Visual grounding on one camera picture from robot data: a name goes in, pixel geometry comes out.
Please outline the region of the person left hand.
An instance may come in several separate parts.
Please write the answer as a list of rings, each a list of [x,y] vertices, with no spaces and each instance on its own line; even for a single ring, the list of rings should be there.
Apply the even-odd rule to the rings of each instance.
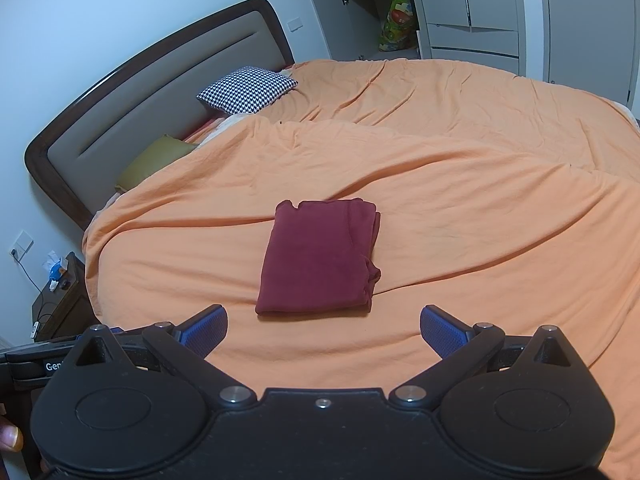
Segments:
[[[0,448],[6,452],[21,452],[24,445],[23,434],[4,417],[5,414],[4,405],[0,404]]]

